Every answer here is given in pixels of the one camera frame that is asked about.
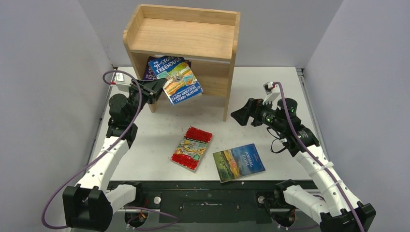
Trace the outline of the purple 52-storey treehouse book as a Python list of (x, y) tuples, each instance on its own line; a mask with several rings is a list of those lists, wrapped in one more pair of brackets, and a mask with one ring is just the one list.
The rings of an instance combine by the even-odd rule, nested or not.
[(171, 59), (177, 58), (177, 57), (173, 57), (173, 56), (162, 56), (162, 57), (149, 56), (148, 59), (147, 59), (145, 72), (144, 72), (144, 75), (143, 75), (143, 80), (149, 80), (150, 81), (150, 80), (157, 79), (157, 77), (156, 77), (154, 71), (152, 70), (152, 68), (150, 67), (149, 63), (151, 61), (156, 60), (156, 59), (162, 59), (162, 58), (167, 58), (167, 57), (170, 57)]

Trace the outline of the blue 91-storey treehouse book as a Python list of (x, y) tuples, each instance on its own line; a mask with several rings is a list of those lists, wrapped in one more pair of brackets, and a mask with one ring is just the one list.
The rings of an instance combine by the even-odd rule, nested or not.
[(171, 105), (203, 93), (203, 88), (183, 57), (163, 56), (148, 63), (158, 79), (165, 79), (163, 91)]

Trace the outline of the animal farm book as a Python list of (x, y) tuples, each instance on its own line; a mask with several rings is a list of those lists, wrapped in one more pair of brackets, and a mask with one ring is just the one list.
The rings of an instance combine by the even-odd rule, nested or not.
[(213, 158), (221, 183), (265, 171), (255, 144), (215, 152)]

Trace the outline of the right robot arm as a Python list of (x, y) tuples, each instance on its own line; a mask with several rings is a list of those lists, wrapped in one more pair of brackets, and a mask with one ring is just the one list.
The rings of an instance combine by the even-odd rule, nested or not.
[(276, 132), (284, 148), (302, 165), (321, 194), (316, 197), (289, 179), (276, 185), (274, 203), (301, 210), (322, 232), (367, 232), (376, 210), (371, 204), (362, 203), (341, 180), (318, 139), (297, 117), (297, 107), (297, 101), (291, 98), (278, 100), (275, 109), (272, 104), (263, 104), (261, 99), (250, 98), (231, 113), (241, 126), (252, 118), (252, 126), (266, 125)]

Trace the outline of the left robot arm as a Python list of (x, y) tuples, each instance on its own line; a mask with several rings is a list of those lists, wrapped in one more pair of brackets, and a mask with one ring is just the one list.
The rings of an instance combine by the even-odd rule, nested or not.
[(110, 192), (107, 188), (136, 138), (136, 117), (146, 104), (154, 104), (159, 99), (165, 82), (164, 79), (132, 81), (128, 96), (118, 93), (110, 97), (110, 119), (101, 150), (84, 176), (75, 186), (66, 187), (62, 195), (69, 228), (104, 232), (116, 211), (126, 204), (138, 208), (144, 203), (144, 194), (134, 185), (121, 184)]

